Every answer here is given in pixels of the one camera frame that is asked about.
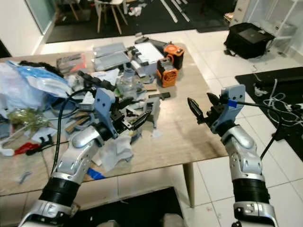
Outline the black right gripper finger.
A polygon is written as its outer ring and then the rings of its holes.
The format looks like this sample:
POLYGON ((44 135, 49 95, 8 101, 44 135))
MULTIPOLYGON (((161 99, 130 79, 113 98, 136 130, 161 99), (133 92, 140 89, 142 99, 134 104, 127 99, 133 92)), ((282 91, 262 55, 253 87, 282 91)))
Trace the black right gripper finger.
POLYGON ((203 122, 203 112, 199 107, 199 104, 190 97, 187 98, 187 103, 191 112, 195 115, 196 121, 203 122))
POLYGON ((212 104, 210 110, 222 110, 222 103, 220 97, 210 92, 207 92, 206 95, 208 97, 208 100, 212 104))

